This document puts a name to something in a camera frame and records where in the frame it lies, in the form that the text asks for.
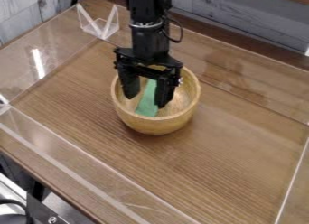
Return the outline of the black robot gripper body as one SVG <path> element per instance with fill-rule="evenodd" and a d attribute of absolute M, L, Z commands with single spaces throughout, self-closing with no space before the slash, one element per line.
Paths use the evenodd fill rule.
<path fill-rule="evenodd" d="M 170 43 L 182 38 L 170 37 L 170 21 L 159 19 L 155 23 L 129 23 L 131 46 L 115 48 L 115 68 L 131 69 L 139 77 L 156 80 L 171 75 L 179 85 L 179 71 L 183 64 L 168 54 Z"/>

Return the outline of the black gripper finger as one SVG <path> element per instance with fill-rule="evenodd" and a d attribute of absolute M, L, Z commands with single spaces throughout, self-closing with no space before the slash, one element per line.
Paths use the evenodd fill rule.
<path fill-rule="evenodd" d="M 119 76 L 124 96 L 127 99 L 132 99 L 140 92 L 139 75 L 131 69 L 119 68 L 117 76 Z"/>
<path fill-rule="evenodd" d="M 178 82 L 171 75 L 160 76 L 156 80 L 153 103 L 159 108 L 163 108 L 174 97 L 175 87 Z"/>

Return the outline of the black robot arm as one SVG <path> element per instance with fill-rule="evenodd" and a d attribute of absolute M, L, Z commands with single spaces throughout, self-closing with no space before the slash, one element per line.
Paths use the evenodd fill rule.
<path fill-rule="evenodd" d="M 183 63 L 168 55 L 170 43 L 179 38 L 168 35 L 172 19 L 168 10 L 171 0 L 125 0 L 129 10 L 131 47 L 115 48 L 117 78 L 127 99 L 140 92 L 140 77 L 156 82 L 153 104 L 161 108 L 174 97 L 179 85 Z"/>

